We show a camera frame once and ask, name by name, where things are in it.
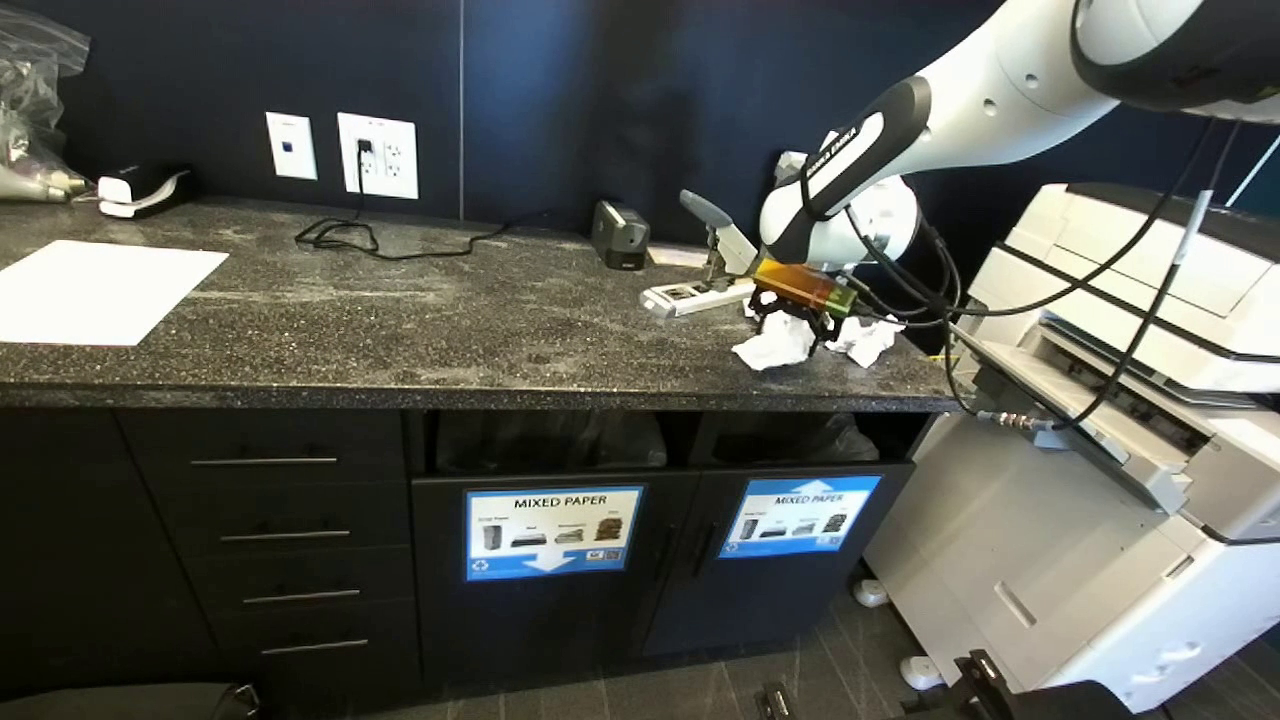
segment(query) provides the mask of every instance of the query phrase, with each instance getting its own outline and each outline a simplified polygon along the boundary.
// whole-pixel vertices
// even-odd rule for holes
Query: robotic arm
[[[965,44],[888,86],[762,206],[786,264],[857,264],[839,214],[880,178],[1040,156],[1122,98],[1280,119],[1278,0],[1003,0]]]

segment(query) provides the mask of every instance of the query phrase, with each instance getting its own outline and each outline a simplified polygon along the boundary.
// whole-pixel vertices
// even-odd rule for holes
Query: electrical outlet
[[[288,110],[265,110],[267,114],[267,145],[276,174],[288,178],[316,178],[316,145],[314,145],[314,119],[288,114]]]
[[[418,125],[338,110],[338,141],[350,192],[418,200]]]

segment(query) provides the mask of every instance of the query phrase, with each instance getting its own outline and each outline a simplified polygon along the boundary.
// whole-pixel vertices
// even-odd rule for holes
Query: cabinet drawer
[[[404,485],[392,411],[129,411],[153,485]]]
[[[191,581],[213,616],[409,600],[409,572],[409,548],[319,548],[191,559]]]
[[[414,602],[267,609],[213,629],[229,663],[267,683],[422,676]]]
[[[409,545],[409,486],[160,493],[186,551]]]

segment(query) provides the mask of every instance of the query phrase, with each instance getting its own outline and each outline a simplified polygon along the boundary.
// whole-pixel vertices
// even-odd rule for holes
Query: paper sheet
[[[0,345],[141,345],[229,251],[53,240],[0,273]]]

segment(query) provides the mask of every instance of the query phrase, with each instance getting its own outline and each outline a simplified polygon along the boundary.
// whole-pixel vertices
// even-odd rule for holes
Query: granite countertop
[[[141,348],[0,345],[8,409],[725,409],[944,411],[914,345],[875,369],[817,355],[758,375],[737,307],[658,321],[641,288],[694,268],[608,273],[584,240],[520,231],[476,254],[385,264],[291,236],[316,206],[186,205],[99,221],[94,205],[3,205],[0,264],[49,240],[229,251]],[[459,247],[476,226],[378,224],[390,251]]]

